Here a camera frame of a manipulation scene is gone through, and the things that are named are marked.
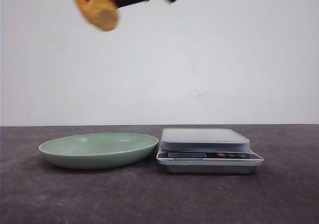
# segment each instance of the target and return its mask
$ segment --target table surface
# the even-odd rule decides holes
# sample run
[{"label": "table surface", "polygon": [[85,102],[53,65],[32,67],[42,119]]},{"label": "table surface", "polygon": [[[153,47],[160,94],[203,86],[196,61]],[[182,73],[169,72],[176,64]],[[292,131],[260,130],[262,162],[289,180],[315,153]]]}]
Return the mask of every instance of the table surface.
[{"label": "table surface", "polygon": [[[70,170],[41,143],[64,136],[166,127],[227,127],[265,162],[253,175],[169,174],[156,153],[132,165]],[[1,128],[2,224],[317,224],[319,125],[128,125]]]}]

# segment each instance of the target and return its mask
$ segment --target sponge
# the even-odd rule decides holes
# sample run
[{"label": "sponge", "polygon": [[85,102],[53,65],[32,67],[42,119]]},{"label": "sponge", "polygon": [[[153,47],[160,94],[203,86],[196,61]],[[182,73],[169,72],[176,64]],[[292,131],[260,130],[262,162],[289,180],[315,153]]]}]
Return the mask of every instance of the sponge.
[{"label": "sponge", "polygon": [[119,15],[113,0],[75,0],[83,16],[103,31],[116,28]]}]

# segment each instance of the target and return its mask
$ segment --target digital scale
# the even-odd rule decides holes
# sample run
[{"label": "digital scale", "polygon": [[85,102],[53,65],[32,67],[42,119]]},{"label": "digital scale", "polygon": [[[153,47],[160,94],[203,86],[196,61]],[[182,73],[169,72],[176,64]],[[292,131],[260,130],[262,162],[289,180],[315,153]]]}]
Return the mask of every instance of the digital scale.
[{"label": "digital scale", "polygon": [[172,173],[253,173],[264,159],[227,128],[165,128],[157,162]]}]

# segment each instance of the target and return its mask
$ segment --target ceramic plate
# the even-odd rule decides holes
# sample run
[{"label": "ceramic plate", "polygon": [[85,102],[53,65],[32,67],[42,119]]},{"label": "ceramic plate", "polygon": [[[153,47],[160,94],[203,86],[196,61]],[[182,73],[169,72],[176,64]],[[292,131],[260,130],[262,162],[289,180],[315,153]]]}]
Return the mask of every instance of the ceramic plate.
[{"label": "ceramic plate", "polygon": [[54,139],[39,146],[50,163],[66,168],[117,167],[146,158],[159,140],[136,133],[94,133]]}]

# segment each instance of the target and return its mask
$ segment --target wall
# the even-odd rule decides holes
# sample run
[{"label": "wall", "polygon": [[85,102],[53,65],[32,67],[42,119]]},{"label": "wall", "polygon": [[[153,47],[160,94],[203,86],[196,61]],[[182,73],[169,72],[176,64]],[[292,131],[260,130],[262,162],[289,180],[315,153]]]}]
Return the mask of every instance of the wall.
[{"label": "wall", "polygon": [[319,0],[1,1],[2,125],[319,123]]}]

